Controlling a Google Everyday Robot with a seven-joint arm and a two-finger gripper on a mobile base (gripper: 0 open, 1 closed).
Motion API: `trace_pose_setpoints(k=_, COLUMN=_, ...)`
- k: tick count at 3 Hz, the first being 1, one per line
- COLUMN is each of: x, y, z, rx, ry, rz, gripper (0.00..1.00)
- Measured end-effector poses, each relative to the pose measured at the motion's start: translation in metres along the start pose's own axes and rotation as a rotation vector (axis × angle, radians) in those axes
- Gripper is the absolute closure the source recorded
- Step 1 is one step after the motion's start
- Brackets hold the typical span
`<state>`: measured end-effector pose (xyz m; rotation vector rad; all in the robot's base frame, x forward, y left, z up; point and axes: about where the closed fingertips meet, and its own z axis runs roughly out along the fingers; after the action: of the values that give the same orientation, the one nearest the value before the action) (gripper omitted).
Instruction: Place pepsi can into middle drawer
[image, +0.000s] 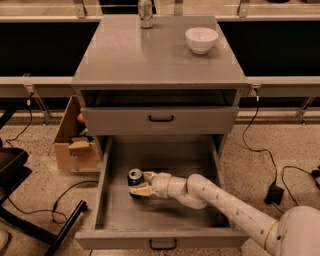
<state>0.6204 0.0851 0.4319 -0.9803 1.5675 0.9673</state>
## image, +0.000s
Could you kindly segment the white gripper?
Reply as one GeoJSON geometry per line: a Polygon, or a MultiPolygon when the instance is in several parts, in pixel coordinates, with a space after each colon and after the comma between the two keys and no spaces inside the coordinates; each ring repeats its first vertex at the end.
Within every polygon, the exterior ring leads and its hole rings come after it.
{"type": "Polygon", "coordinates": [[[143,177],[145,181],[151,182],[152,187],[147,183],[139,184],[138,186],[131,186],[129,188],[129,192],[131,194],[138,196],[151,196],[154,192],[154,194],[160,198],[168,197],[168,186],[172,177],[171,174],[156,174],[152,171],[145,171],[143,173],[143,177]]]}

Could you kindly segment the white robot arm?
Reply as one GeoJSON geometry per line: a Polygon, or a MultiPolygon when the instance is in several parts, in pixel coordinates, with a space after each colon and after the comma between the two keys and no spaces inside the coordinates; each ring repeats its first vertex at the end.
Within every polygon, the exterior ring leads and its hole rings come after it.
{"type": "Polygon", "coordinates": [[[320,256],[318,209],[293,207],[276,220],[199,174],[182,178],[132,169],[127,179],[133,195],[174,198],[193,209],[216,207],[272,256],[320,256]]]}

